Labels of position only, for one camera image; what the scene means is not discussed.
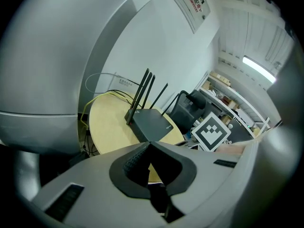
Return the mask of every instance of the fluorescent light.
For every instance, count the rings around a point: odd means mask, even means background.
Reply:
[[[274,83],[276,81],[276,78],[271,73],[269,73],[267,70],[263,69],[259,64],[250,60],[248,57],[243,57],[243,63],[252,67],[254,70],[256,70],[261,75],[263,75],[265,78],[267,78],[271,83]]]

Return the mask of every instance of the yellow cable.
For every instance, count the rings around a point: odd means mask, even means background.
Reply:
[[[132,101],[132,100],[129,99],[129,98],[126,98],[126,97],[124,97],[124,96],[122,96],[122,95],[119,95],[119,94],[116,94],[116,93],[113,93],[113,92],[107,92],[107,93],[103,93],[103,94],[101,94],[101,95],[96,96],[93,100],[91,100],[91,101],[89,101],[88,103],[86,103],[86,105],[85,105],[85,107],[84,107],[84,110],[83,110],[83,112],[82,112],[81,118],[80,118],[80,121],[86,126],[86,129],[87,129],[87,130],[89,129],[89,126],[88,126],[84,121],[82,121],[82,117],[83,117],[84,114],[85,114],[86,107],[87,107],[88,105],[90,105],[94,100],[96,100],[98,97],[100,97],[100,96],[102,96],[102,95],[115,95],[115,96],[117,96],[117,97],[119,97],[119,98],[122,98],[122,99],[126,99],[126,100],[129,100],[129,101]]]

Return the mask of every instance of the black antenna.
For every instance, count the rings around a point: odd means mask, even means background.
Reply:
[[[175,98],[172,100],[172,102],[170,103],[170,105],[168,105],[168,107],[166,108],[166,110],[163,111],[163,113],[161,114],[162,116],[166,113],[166,111],[169,109],[169,107],[172,105],[172,103],[175,101],[175,99],[179,96],[180,94],[178,93]]]
[[[160,92],[160,94],[156,97],[155,101],[153,102],[153,104],[151,105],[150,109],[152,109],[152,107],[154,106],[154,104],[157,102],[157,100],[159,99],[159,97],[161,97],[162,93],[165,91],[165,89],[168,87],[168,83],[165,85],[165,87],[162,89],[162,91]]]
[[[135,97],[134,97],[134,99],[133,99],[133,101],[132,101],[132,104],[131,104],[130,109],[133,108],[133,106],[134,106],[134,104],[135,104],[135,102],[136,102],[137,96],[138,96],[140,90],[142,89],[143,83],[144,83],[144,81],[146,80],[148,73],[149,73],[149,69],[147,68],[147,70],[146,70],[146,72],[144,73],[144,76],[143,76],[143,78],[142,78],[141,84],[138,86],[138,89],[137,89],[137,91],[136,91],[136,94],[135,94]]]
[[[130,113],[130,115],[129,115],[129,118],[128,118],[128,120],[127,120],[127,125],[130,125],[131,119],[132,119],[133,116],[134,116],[134,113],[135,113],[135,111],[136,111],[136,108],[138,107],[138,104],[139,104],[140,100],[142,99],[143,93],[145,92],[145,90],[146,90],[146,88],[147,88],[147,86],[148,86],[148,84],[149,84],[149,81],[150,81],[151,77],[152,77],[152,73],[149,73],[149,76],[148,76],[146,82],[144,83],[144,86],[142,87],[142,90],[141,90],[141,92],[139,93],[139,96],[137,97],[137,100],[136,100],[136,102],[135,102],[135,104],[134,104],[134,106],[133,106],[133,109],[132,109],[132,111],[131,111],[131,113]]]
[[[143,106],[142,106],[142,109],[144,108],[144,105],[146,104],[146,101],[147,101],[147,99],[148,99],[148,95],[149,95],[149,93],[150,93],[150,90],[151,90],[151,88],[152,88],[152,85],[153,85],[153,83],[154,83],[154,80],[155,80],[155,75],[153,75],[153,78],[152,78],[152,80],[151,80],[151,83],[150,83],[150,86],[149,86],[149,88],[148,88],[148,92],[147,92],[147,94],[146,94],[146,97],[145,97],[145,99],[144,99],[144,101],[143,101]]]

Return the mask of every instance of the round wooden table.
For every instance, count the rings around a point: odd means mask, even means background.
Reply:
[[[151,104],[147,102],[145,108],[149,108],[150,106]],[[100,154],[139,143],[124,119],[129,108],[130,105],[127,102],[114,95],[103,95],[93,102],[89,116],[89,125],[92,140]],[[164,117],[171,123],[173,129],[160,141],[170,144],[184,141],[181,132],[172,119],[167,114],[164,114]],[[161,181],[152,166],[149,167],[149,170],[149,182]]]

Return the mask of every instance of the black chair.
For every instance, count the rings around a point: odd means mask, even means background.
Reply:
[[[186,134],[194,122],[204,113],[206,99],[202,93],[193,90],[191,94],[182,90],[169,117],[179,128],[181,134]]]

